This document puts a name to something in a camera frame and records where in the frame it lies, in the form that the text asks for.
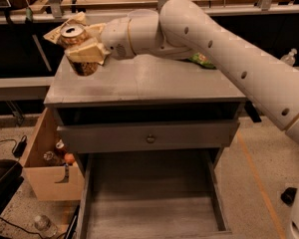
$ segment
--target cabinet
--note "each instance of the cabinet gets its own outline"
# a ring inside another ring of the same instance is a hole
[[[79,77],[64,58],[45,106],[85,174],[78,238],[242,238],[213,168],[245,101],[218,70],[189,62],[107,58]]]

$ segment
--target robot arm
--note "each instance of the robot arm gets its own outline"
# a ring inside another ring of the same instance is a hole
[[[219,26],[188,0],[160,14],[140,10],[107,24],[102,41],[117,59],[205,55],[275,125],[299,143],[299,71]]]

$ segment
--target floor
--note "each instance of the floor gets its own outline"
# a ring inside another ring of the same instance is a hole
[[[0,140],[31,137],[38,115],[27,115],[21,126],[12,117],[0,117]],[[299,146],[279,131],[267,118],[252,123],[241,118],[240,129],[224,150],[215,168],[224,214],[233,234],[248,239],[282,239],[288,225],[290,207],[280,200],[288,186],[299,182]],[[0,143],[0,158],[15,159],[13,141]],[[45,214],[67,229],[78,201],[40,202],[27,179],[15,194],[2,217],[31,232],[34,217]],[[39,238],[0,220],[0,234],[13,239]]]

